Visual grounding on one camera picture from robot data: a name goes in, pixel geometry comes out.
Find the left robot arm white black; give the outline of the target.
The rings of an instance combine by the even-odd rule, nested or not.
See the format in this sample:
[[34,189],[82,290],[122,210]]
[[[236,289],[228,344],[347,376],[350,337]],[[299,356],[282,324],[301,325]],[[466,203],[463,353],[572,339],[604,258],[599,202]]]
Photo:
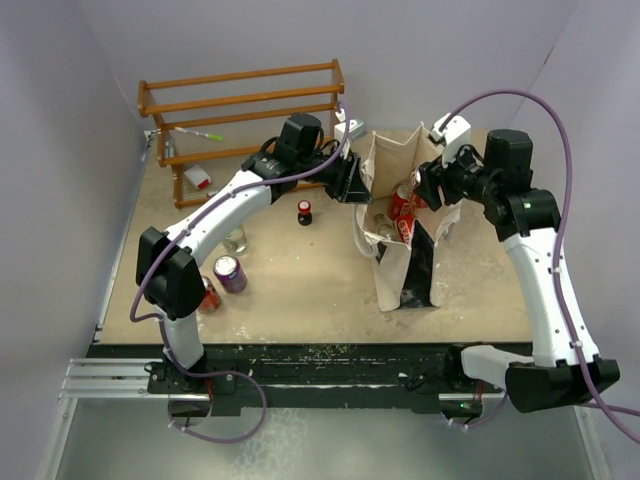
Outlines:
[[325,140],[321,121],[294,113],[279,135],[251,154],[229,183],[180,222],[140,236],[135,282],[138,291],[130,310],[132,322],[142,321],[138,304],[146,300],[160,324],[165,356],[174,364],[170,378],[184,392],[202,387],[205,356],[197,331],[196,310],[205,297],[200,267],[233,230],[268,208],[299,182],[317,183],[333,200],[369,204],[373,196],[360,173],[360,156],[351,138],[362,123],[344,110],[337,112],[334,137]]

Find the cream canvas tote bag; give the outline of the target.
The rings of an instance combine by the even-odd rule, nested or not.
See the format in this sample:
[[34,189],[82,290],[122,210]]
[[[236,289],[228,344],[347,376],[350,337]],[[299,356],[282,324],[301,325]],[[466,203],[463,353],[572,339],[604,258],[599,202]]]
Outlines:
[[361,177],[374,202],[356,207],[356,244],[372,258],[378,305],[383,312],[443,305],[443,250],[439,245],[450,227],[460,221],[461,205],[444,205],[436,212],[416,207],[410,242],[385,238],[374,221],[376,214],[388,211],[397,187],[407,184],[415,169],[436,159],[439,152],[427,128],[420,125],[405,140],[373,132],[368,156],[361,162]]

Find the red cola can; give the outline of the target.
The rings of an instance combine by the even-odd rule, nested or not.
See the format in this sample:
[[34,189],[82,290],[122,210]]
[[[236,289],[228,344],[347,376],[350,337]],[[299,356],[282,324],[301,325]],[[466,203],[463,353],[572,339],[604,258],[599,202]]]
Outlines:
[[412,210],[410,202],[410,189],[407,182],[399,183],[389,201],[387,214],[391,220],[395,220],[399,216],[409,214]]

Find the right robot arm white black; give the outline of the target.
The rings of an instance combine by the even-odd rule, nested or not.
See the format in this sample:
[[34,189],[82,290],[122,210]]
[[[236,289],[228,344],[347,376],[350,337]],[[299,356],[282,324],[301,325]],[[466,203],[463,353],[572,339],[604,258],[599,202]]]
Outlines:
[[580,405],[620,378],[604,359],[581,318],[575,295],[559,301],[553,281],[571,283],[562,252],[554,250],[561,215],[553,194],[532,187],[533,142],[509,129],[487,134],[477,152],[471,130],[429,134],[442,151],[416,170],[415,193],[437,211],[462,199],[483,206],[517,273],[532,331],[532,354],[488,344],[461,349],[445,366],[446,383],[467,391],[479,380],[503,389],[521,413]]

